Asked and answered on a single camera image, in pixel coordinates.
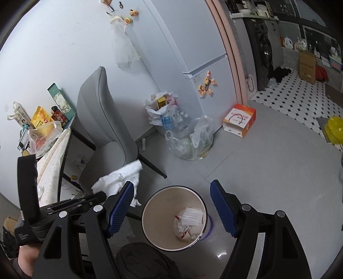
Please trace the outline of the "person's left hand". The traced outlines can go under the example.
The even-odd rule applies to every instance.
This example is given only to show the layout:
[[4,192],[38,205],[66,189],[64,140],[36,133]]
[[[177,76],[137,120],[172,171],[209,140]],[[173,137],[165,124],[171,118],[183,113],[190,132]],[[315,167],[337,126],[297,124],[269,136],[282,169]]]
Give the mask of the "person's left hand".
[[38,259],[42,244],[28,244],[20,246],[18,264],[24,274],[31,277],[35,262]]

